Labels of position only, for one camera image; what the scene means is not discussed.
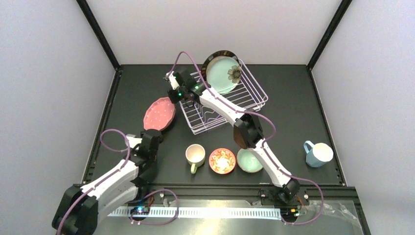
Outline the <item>pink dotted plate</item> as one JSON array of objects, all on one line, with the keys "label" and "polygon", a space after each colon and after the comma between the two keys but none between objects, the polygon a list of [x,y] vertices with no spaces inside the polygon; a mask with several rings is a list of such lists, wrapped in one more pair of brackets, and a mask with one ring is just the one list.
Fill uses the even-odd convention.
[{"label": "pink dotted plate", "polygon": [[147,109],[143,118],[143,128],[144,130],[163,131],[172,123],[175,114],[176,107],[170,98],[159,98]]}]

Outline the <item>green flower plate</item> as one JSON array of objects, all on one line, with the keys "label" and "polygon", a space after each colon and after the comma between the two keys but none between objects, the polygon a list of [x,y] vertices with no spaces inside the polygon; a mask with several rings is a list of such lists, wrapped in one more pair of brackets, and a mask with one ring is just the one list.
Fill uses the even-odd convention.
[{"label": "green flower plate", "polygon": [[206,81],[219,94],[232,91],[240,81],[241,67],[233,57],[217,56],[207,64]]}]

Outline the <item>black striped rim dinner plate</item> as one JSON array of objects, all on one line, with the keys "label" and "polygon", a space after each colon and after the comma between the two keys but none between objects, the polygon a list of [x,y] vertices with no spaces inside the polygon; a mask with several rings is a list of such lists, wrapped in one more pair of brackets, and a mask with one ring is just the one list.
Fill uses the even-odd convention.
[{"label": "black striped rim dinner plate", "polygon": [[207,69],[208,69],[208,65],[209,63],[211,63],[215,58],[218,58],[220,56],[225,56],[225,57],[229,57],[232,58],[233,60],[235,60],[237,62],[238,65],[240,65],[239,62],[239,58],[236,56],[235,53],[229,51],[229,50],[219,50],[214,52],[213,54],[211,54],[202,64],[202,68],[201,68],[201,75],[202,77],[206,78],[206,74],[207,74]]}]

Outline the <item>white wire dish rack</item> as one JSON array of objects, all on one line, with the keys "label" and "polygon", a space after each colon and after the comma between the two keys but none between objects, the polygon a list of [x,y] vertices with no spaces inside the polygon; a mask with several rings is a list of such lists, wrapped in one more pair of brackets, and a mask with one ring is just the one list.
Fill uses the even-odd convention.
[{"label": "white wire dish rack", "polygon": [[[238,84],[226,86],[226,83],[231,83],[230,80],[227,80],[226,82],[215,81],[211,85],[219,85],[221,90],[218,93],[233,104],[245,109],[259,111],[266,104],[269,97],[245,63],[241,59],[238,62],[240,62],[242,70]],[[195,135],[227,123],[226,119],[221,117],[219,113],[196,102],[182,100],[180,101],[180,107],[190,130]]]}]

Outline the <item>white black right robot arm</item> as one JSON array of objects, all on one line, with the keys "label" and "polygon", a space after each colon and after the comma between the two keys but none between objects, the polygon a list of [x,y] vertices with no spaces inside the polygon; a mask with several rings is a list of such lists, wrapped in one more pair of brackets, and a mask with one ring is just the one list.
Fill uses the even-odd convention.
[{"label": "white black right robot arm", "polygon": [[267,144],[260,119],[265,116],[235,105],[219,94],[205,80],[198,81],[187,70],[170,71],[165,77],[171,89],[172,103],[187,99],[217,112],[233,126],[233,139],[242,149],[248,150],[261,163],[276,187],[274,198],[281,203],[292,202],[300,189],[298,180],[282,165]]}]

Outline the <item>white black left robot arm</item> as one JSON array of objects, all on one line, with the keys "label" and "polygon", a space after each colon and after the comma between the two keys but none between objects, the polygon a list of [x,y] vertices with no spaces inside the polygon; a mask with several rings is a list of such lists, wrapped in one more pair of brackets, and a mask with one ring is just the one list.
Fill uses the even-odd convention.
[{"label": "white black left robot arm", "polygon": [[58,235],[91,235],[115,209],[149,193],[157,175],[157,155],[163,141],[159,130],[123,135],[127,155],[114,168],[84,185],[72,185],[63,194],[52,220]]}]

